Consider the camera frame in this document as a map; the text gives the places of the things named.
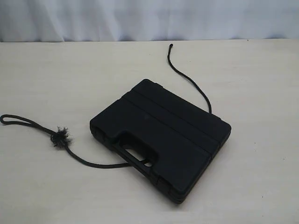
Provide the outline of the black plastic carrying case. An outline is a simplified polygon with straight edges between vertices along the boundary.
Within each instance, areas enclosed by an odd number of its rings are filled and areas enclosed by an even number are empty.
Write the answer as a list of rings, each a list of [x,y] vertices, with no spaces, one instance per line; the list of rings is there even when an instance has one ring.
[[[181,204],[231,125],[144,79],[90,120],[94,138]]]

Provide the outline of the white backdrop curtain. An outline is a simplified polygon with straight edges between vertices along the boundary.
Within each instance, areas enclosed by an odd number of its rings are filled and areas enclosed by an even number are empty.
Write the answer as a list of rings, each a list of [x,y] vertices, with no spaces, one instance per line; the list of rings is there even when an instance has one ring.
[[[296,0],[3,0],[2,42],[291,39]]]

